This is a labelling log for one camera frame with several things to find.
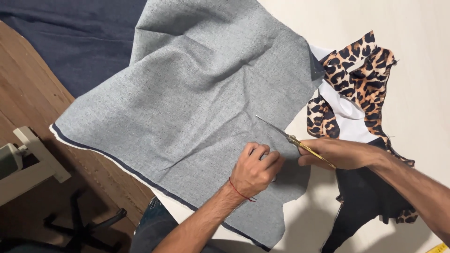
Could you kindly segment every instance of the gold scissors handle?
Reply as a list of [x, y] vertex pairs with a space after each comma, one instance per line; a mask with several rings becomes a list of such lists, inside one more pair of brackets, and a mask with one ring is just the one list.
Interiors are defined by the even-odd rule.
[[322, 161], [326, 162], [329, 166], [331, 166], [333, 169], [336, 169], [336, 166], [334, 166], [332, 163], [330, 163], [327, 159], [323, 158], [321, 155], [319, 155], [318, 153], [314, 152], [312, 149], [310, 149], [309, 147], [307, 147], [306, 145], [304, 145], [303, 143], [301, 143], [300, 141], [298, 141], [295, 136], [292, 135], [288, 135], [289, 137], [287, 138], [288, 141], [294, 145], [296, 145], [297, 147], [302, 147], [304, 149], [306, 149], [309, 153], [315, 155], [316, 157], [318, 157], [319, 159], [321, 159]]

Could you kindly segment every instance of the left hand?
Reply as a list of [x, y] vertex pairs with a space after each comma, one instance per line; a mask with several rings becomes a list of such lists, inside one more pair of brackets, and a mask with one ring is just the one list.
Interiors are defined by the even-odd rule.
[[231, 182], [240, 194], [251, 198], [267, 188], [284, 161], [278, 151], [270, 152], [268, 145], [249, 142], [231, 172]]

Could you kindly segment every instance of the hand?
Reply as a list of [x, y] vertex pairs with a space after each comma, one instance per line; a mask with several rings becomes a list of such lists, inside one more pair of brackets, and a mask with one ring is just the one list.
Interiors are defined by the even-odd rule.
[[268, 145], [249, 142], [231, 172], [231, 182], [240, 194], [251, 198], [267, 188], [284, 161], [278, 151], [270, 152]]
[[[300, 142], [340, 169], [351, 170], [370, 166], [384, 154], [382, 149], [369, 144], [337, 140], [328, 137], [314, 140], [302, 140]], [[302, 155], [298, 159], [299, 165], [304, 166], [314, 164], [325, 169], [333, 170], [326, 162], [317, 158], [305, 149], [299, 148], [298, 150]]]

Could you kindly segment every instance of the red string bracelet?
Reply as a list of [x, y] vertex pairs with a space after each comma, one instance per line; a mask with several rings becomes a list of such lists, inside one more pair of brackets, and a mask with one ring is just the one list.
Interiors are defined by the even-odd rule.
[[233, 189], [234, 189], [239, 195], [241, 195], [244, 199], [246, 199], [246, 200], [248, 200], [248, 201], [250, 201], [250, 202], [256, 202], [255, 200], [251, 200], [250, 198], [247, 198], [246, 196], [240, 194], [240, 193], [238, 192], [238, 190], [236, 190], [236, 187], [235, 187], [235, 186], [233, 185], [233, 183], [231, 182], [231, 177], [228, 178], [228, 181], [230, 182], [229, 184], [233, 187]]

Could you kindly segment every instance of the scissors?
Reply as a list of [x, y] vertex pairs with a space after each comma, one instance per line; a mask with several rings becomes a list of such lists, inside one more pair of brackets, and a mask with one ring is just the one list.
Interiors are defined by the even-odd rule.
[[303, 143], [301, 143], [299, 140], [297, 140], [295, 138], [295, 136], [292, 135], [288, 135], [287, 133], [285, 133], [283, 130], [279, 129], [278, 127], [270, 124], [269, 122], [263, 120], [262, 118], [260, 118], [258, 115], [255, 115], [256, 117], [258, 117], [258, 119], [264, 121], [266, 124], [268, 124], [269, 126], [271, 126], [272, 128], [274, 128], [276, 131], [278, 131], [280, 134], [282, 134], [284, 137], [286, 137], [286, 139], [288, 139], [289, 143], [292, 143], [294, 145], [296, 145], [297, 147], [302, 147], [304, 149], [306, 149], [309, 153], [315, 155], [316, 157], [318, 157], [319, 159], [323, 160], [324, 162], [328, 163], [329, 166], [331, 166], [332, 168], [336, 169], [336, 166], [334, 166], [332, 163], [330, 163], [327, 159], [321, 157], [318, 153], [314, 152], [312, 149], [308, 148], [307, 146], [305, 146]]

